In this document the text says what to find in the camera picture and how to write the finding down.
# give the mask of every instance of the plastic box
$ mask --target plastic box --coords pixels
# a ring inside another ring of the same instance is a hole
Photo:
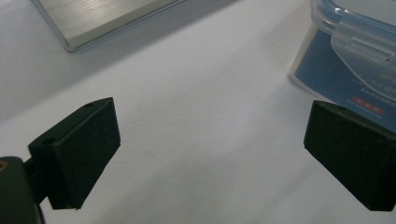
[[[312,0],[300,85],[396,132],[396,0]]]
[[[32,0],[68,51],[83,49],[184,0]]]

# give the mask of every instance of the white surface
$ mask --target white surface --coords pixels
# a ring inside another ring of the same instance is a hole
[[[0,2],[0,150],[113,96],[121,147],[82,209],[47,223],[395,223],[304,149],[313,96],[289,70],[306,0],[188,0],[67,53],[28,0]]]

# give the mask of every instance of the plastic lid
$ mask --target plastic lid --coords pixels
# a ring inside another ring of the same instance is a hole
[[[312,0],[312,20],[366,86],[396,100],[396,0]]]

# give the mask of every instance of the blue packaging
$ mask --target blue packaging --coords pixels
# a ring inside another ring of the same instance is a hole
[[[396,1],[312,0],[311,8],[291,77],[396,132]]]

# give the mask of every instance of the brushed metal surface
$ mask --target brushed metal surface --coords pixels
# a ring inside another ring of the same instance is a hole
[[[38,0],[71,48],[176,0]]]

